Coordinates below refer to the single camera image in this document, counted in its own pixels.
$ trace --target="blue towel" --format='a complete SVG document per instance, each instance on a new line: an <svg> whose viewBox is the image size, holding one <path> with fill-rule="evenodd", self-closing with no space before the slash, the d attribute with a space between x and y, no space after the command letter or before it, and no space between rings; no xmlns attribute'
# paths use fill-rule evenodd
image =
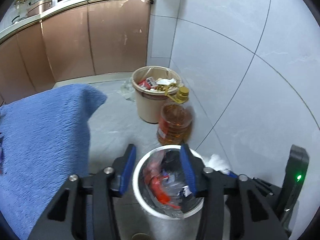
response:
<svg viewBox="0 0 320 240"><path fill-rule="evenodd" d="M0 108L0 211L21 240L70 174L88 175L87 121L106 98L92 86L77 84Z"/></svg>

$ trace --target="blue gripper pad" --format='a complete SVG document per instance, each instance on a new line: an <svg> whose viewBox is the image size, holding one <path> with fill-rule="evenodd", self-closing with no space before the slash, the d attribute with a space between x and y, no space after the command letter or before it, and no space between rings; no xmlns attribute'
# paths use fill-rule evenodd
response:
<svg viewBox="0 0 320 240"><path fill-rule="evenodd" d="M202 176L204 164L201 159L193 156L188 144L181 145L180 162L190 191L195 197L202 196L206 190L205 178Z"/></svg>
<svg viewBox="0 0 320 240"><path fill-rule="evenodd" d="M195 195L196 190L196 175L192 169L192 165L189 160L189 155L187 151L190 151L188 145L181 145L180 149L180 162L183 168L184 176L186 178L186 182L189 185L190 191Z"/></svg>
<svg viewBox="0 0 320 240"><path fill-rule="evenodd" d="M111 183L111 190L116 197L122 197L127 191L130 182L130 177L136 161L136 147L133 144L129 144L124 155L116 158L112 164L115 169L115 177Z"/></svg>

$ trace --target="bottle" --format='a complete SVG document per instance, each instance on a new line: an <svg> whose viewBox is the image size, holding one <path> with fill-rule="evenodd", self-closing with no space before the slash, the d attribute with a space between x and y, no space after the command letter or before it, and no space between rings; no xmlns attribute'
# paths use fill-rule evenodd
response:
<svg viewBox="0 0 320 240"><path fill-rule="evenodd" d="M180 144L190 135L193 108L189 100L189 89L180 87L175 96L167 95L160 112L157 137L162 145Z"/></svg>

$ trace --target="yellow bottle cap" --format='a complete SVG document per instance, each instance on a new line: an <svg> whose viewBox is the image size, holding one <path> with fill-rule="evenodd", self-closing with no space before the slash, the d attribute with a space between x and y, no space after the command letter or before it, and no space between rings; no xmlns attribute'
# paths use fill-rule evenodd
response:
<svg viewBox="0 0 320 240"><path fill-rule="evenodd" d="M187 87L180 87L176 97L183 101L189 100L189 89Z"/></svg>

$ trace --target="plastic bag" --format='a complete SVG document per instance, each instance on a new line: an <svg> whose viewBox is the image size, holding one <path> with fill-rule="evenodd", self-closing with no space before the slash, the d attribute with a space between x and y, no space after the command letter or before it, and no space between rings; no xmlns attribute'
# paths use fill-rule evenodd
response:
<svg viewBox="0 0 320 240"><path fill-rule="evenodd" d="M157 211L183 218L184 213L197 206L199 199L188 190L178 151L154 153L142 173L146 189L143 197Z"/></svg>
<svg viewBox="0 0 320 240"><path fill-rule="evenodd" d="M120 91L118 91L118 94L123 96L126 100L135 102L135 92L131 80L132 78L128 78L124 81L124 83L120 86Z"/></svg>
<svg viewBox="0 0 320 240"><path fill-rule="evenodd" d="M230 165L219 155L212 154L210 160L204 160L205 166L213 168L215 171L221 171L224 174L230 173Z"/></svg>

